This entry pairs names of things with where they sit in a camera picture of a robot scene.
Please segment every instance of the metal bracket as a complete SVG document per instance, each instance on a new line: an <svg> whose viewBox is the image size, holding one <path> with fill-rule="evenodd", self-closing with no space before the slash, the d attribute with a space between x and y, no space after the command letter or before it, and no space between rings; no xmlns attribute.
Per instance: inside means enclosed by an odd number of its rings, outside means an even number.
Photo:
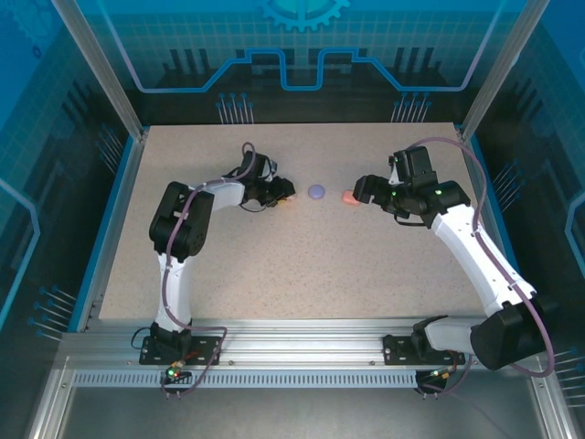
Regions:
<svg viewBox="0 0 585 439"><path fill-rule="evenodd" d="M382 339L384 364L386 366L458 366L465 364L465 356L461 353L452 354L447 350L428 348L424 357L415 349L410 337L385 336Z"/></svg>
<svg viewBox="0 0 585 439"><path fill-rule="evenodd" d="M220 340L221 337L192 337L189 352L197 354L186 361L187 366L206 366ZM176 350L157 343L153 337L145 337L138 362L143 366L168 366L178 359ZM219 354L211 364L219 364Z"/></svg>

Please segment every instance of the blue wall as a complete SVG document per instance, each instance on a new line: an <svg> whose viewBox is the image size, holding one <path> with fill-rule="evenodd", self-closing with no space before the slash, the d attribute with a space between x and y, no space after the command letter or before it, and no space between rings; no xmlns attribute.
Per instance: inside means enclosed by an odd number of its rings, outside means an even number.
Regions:
<svg viewBox="0 0 585 439"><path fill-rule="evenodd" d="M523 5L84 0L81 8L146 124L225 123L216 105L231 92L252 99L262 123L389 121L396 102L434 102L428 120L460 122ZM423 101L425 92L438 94Z"/></svg>
<svg viewBox="0 0 585 439"><path fill-rule="evenodd" d="M0 1L0 59L0 435L21 438L63 328L40 288L77 294L128 134L48 0Z"/></svg>
<svg viewBox="0 0 585 439"><path fill-rule="evenodd" d="M559 350L585 348L583 17L551 0L477 132L519 268L560 302Z"/></svg>

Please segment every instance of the orange object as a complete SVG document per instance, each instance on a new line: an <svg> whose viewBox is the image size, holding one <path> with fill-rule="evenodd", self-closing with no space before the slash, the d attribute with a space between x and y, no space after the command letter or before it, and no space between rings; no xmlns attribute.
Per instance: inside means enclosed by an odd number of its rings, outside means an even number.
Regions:
<svg viewBox="0 0 585 439"><path fill-rule="evenodd" d="M354 191L353 190L346 190L344 191L344 195L341 197L344 203L350 206L359 206L359 201L354 198Z"/></svg>

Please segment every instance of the floor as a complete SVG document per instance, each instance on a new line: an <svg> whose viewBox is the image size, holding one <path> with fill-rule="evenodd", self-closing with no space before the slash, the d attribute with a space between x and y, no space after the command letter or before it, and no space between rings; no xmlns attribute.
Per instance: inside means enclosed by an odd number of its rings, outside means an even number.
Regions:
<svg viewBox="0 0 585 439"><path fill-rule="evenodd" d="M450 123L341 123L151 128L100 318L153 318L160 273L148 228L169 182L227 173L252 141L279 164L298 197L252 214L214 213L192 272L195 318L345 318L480 315L449 250L424 228L397 225L374 205L341 201L363 175L388 177L388 156L417 140L456 139ZM439 180L473 197L461 152L429 143ZM321 184L325 197L307 189Z"/></svg>

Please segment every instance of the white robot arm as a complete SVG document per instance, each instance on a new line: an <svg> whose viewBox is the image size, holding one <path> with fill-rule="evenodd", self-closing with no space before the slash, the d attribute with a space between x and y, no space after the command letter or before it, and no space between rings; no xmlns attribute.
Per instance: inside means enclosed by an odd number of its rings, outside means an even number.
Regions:
<svg viewBox="0 0 585 439"><path fill-rule="evenodd" d="M242 174L243 170L248 168L250 171L246 172L244 177L238 180L232 179L234 173L239 171L238 174ZM196 263L195 256L205 244L212 212L229 206L239 206L251 199L257 200L263 207L271 208L275 207L279 201L292 197L293 183L285 178L277 177L276 172L277 164L269 157L254 155L248 151L240 167L224 176L223 182L207 185L194 196L171 248L171 268L165 288L168 308L165 309L163 295L159 294L158 312L151 326L151 338L160 345L159 348L175 351L177 357L181 358L191 345L190 331L174 322L169 317L167 309L181 324L191 324L189 304L191 270ZM180 212L193 191L194 189L188 185L170 183L150 226L150 239L154 242L154 250L158 253L160 265L160 291L164 290L163 279L168 256L166 248Z"/></svg>
<svg viewBox="0 0 585 439"><path fill-rule="evenodd" d="M488 317L476 326L465 319L447 316L420 322L411 336L418 357L424 359L430 349L464 352L476 355L488 369L496 370L544 350L534 318L512 287L517 285L526 293L545 323L551 323L557 304L545 294L536 294L534 287L510 266L481 224L473 229L475 210L461 187L453 181L438 183L424 146L398 151L389 165L388 179L361 177L356 182L354 198L369 203L373 197L372 202L394 215L398 224L431 229L464 269ZM399 220L410 215L420 216L422 222ZM481 234L493 259L475 233Z"/></svg>

